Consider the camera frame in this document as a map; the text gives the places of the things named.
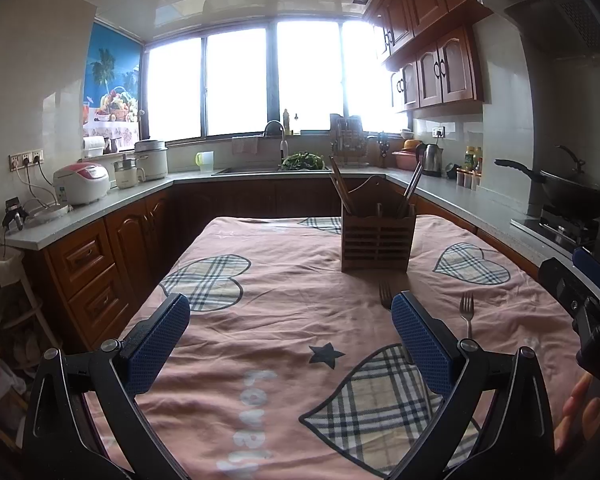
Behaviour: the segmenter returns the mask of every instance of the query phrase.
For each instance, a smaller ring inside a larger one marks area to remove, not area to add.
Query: fork
[[[474,295],[473,293],[464,293],[460,299],[460,316],[466,321],[466,336],[473,339],[471,330],[471,320],[474,318]]]
[[[382,306],[384,306],[385,309],[391,310],[391,304],[394,301],[394,297],[391,294],[391,288],[389,287],[389,283],[388,282],[380,282],[379,289],[380,289],[380,303],[382,303]]]

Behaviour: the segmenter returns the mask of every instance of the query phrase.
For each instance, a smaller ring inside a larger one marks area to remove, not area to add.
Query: star pattern
[[[325,363],[331,370],[335,370],[336,359],[344,355],[342,352],[334,349],[331,343],[327,343],[325,346],[309,345],[309,348],[314,353],[311,359],[309,359],[309,363]]]

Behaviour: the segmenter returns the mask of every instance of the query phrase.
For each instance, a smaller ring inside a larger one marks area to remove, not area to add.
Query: electric kettle
[[[416,148],[416,161],[422,158],[422,174],[442,175],[442,148],[436,144],[421,144]]]

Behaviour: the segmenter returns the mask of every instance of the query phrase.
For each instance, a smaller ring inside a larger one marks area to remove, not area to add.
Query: plaid heart
[[[335,235],[339,235],[342,232],[342,219],[339,216],[305,218],[298,223],[301,225],[306,225],[307,227],[319,229],[320,231],[327,231],[328,233]]]
[[[505,267],[487,260],[480,247],[466,242],[446,248],[433,272],[476,285],[501,285],[511,279]]]
[[[402,345],[394,344],[364,359],[327,400],[299,420],[342,456],[384,478],[427,427],[425,396],[435,413],[442,396],[427,388]],[[449,467],[467,459],[477,437],[472,421]]]
[[[193,262],[166,276],[160,286],[168,296],[184,294],[192,312],[221,310],[240,301],[242,287],[234,280],[251,266],[236,254],[213,256]]]

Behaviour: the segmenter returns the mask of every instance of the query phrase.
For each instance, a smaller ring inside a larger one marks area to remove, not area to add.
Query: countertop
[[[413,172],[394,168],[341,168],[345,176],[369,177],[379,175],[390,182],[406,187]],[[286,178],[328,178],[329,171],[298,171],[275,173],[232,173],[221,171],[215,173],[200,173],[199,171],[184,171],[170,173],[161,180],[138,184],[129,189],[111,189],[107,195],[94,203],[77,206],[65,216],[46,224],[28,226],[22,231],[10,232],[6,235],[8,246],[40,250],[59,240],[63,236],[87,225],[104,215],[122,208],[125,205],[144,198],[151,193],[178,184],[218,182],[231,180],[260,180]],[[533,236],[513,227],[511,219],[525,219],[526,216],[503,204],[494,202],[483,193],[456,186],[455,181],[423,175],[418,183],[416,194],[451,211],[460,218],[487,232],[503,242],[527,260],[540,266],[545,260],[555,257],[568,266],[593,292],[600,298],[600,291],[577,269],[570,260],[551,246],[542,243]]]

